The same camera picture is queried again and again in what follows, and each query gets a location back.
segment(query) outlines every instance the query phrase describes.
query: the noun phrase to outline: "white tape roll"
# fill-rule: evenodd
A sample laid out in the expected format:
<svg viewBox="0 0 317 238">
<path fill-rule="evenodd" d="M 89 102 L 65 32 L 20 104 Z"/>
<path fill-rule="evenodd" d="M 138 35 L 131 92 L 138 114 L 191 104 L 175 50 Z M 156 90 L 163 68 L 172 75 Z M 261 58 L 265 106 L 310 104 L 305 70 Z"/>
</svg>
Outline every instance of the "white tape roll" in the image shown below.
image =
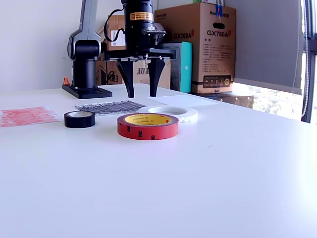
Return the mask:
<svg viewBox="0 0 317 238">
<path fill-rule="evenodd" d="M 138 110 L 140 113 L 159 113 L 171 115 L 178 118 L 179 123 L 197 121 L 198 111 L 193 108 L 182 108 L 172 106 L 150 106 Z"/>
</svg>

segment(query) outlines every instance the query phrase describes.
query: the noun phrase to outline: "robotic arm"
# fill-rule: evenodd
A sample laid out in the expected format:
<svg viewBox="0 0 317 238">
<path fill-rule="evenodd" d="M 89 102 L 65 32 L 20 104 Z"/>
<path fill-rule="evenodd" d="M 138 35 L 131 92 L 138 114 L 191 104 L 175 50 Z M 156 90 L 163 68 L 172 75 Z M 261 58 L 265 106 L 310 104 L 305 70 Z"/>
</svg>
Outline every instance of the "robotic arm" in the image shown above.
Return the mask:
<svg viewBox="0 0 317 238">
<path fill-rule="evenodd" d="M 158 46 L 166 32 L 155 27 L 152 0 L 121 0 L 121 3 L 125 11 L 126 50 L 107 51 L 95 32 L 98 0 L 83 0 L 79 29 L 70 35 L 68 42 L 68 55 L 73 60 L 73 81 L 71 86 L 62 86 L 79 99 L 112 96 L 110 91 L 96 86 L 96 60 L 101 52 L 105 61 L 117 61 L 129 98 L 134 97 L 133 62 L 151 60 L 148 64 L 150 95 L 154 97 L 164 60 L 175 58 L 175 51 Z"/>
</svg>

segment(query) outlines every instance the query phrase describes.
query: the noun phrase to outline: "cable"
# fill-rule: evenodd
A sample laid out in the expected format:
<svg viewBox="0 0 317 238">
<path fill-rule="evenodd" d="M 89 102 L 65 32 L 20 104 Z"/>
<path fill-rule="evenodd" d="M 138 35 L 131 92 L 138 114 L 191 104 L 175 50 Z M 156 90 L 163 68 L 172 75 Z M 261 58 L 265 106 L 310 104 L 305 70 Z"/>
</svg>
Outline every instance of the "cable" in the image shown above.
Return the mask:
<svg viewBox="0 0 317 238">
<path fill-rule="evenodd" d="M 106 62 L 106 83 L 105 85 L 109 85 L 109 81 L 112 79 L 112 77 L 114 76 L 114 71 L 110 71 L 108 73 L 108 62 Z"/>
<path fill-rule="evenodd" d="M 305 72 L 305 78 L 306 78 L 306 98 L 305 98 L 305 104 L 303 108 L 302 117 L 306 114 L 307 110 L 307 104 L 308 104 L 308 91 L 309 91 L 309 61 L 308 61 L 308 33 L 307 33 L 307 12 L 306 12 L 306 3 L 304 2 L 304 25 L 305 25 L 305 44 L 306 44 L 306 72 Z"/>
<path fill-rule="evenodd" d="M 120 28 L 120 29 L 117 31 L 117 34 L 116 34 L 116 36 L 115 36 L 115 38 L 114 38 L 113 40 L 110 39 L 109 36 L 108 36 L 108 21 L 109 21 L 110 17 L 111 17 L 113 14 L 115 14 L 116 12 L 118 12 L 118 11 L 123 11 L 123 10 L 124 10 L 124 7 L 123 7 L 123 9 L 116 9 L 116 10 L 114 10 L 114 11 L 109 15 L 109 17 L 108 17 L 108 19 L 107 19 L 107 21 L 106 21 L 106 23 L 105 23 L 105 26 L 104 26 L 105 38 L 106 38 L 106 40 L 109 41 L 109 42 L 114 42 L 114 41 L 116 41 L 116 40 L 118 39 L 118 36 L 119 36 L 120 31 L 122 31 L 122 33 L 125 34 L 124 29 L 123 29 L 123 28 Z"/>
<path fill-rule="evenodd" d="M 298 56 L 299 56 L 299 32 L 301 30 L 301 0 L 298 0 L 298 31 L 297 31 L 297 55 L 296 55 L 296 64 L 295 64 L 295 75 L 293 80 L 292 93 L 294 91 L 296 76 L 297 76 L 297 67 L 298 67 Z"/>
</svg>

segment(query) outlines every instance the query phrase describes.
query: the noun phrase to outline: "red paper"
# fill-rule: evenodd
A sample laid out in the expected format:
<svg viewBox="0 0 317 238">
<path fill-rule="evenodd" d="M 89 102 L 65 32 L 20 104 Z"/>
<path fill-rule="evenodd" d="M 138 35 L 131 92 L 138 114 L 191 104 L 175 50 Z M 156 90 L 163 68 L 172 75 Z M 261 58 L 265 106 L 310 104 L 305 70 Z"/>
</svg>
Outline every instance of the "red paper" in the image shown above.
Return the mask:
<svg viewBox="0 0 317 238">
<path fill-rule="evenodd" d="M 47 107 L 0 111 L 0 127 L 32 125 L 60 121 Z"/>
</svg>

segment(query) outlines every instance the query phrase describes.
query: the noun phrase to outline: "red double-sided tape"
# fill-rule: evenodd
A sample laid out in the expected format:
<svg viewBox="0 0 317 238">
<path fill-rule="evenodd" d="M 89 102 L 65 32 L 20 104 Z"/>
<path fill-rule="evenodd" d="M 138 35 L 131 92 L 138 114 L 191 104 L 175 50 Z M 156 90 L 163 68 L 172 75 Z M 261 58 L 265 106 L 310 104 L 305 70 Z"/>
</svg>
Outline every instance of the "red double-sided tape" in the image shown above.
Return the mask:
<svg viewBox="0 0 317 238">
<path fill-rule="evenodd" d="M 129 114 L 118 118 L 118 134 L 136 140 L 163 140 L 178 134 L 178 119 L 164 114 Z"/>
</svg>

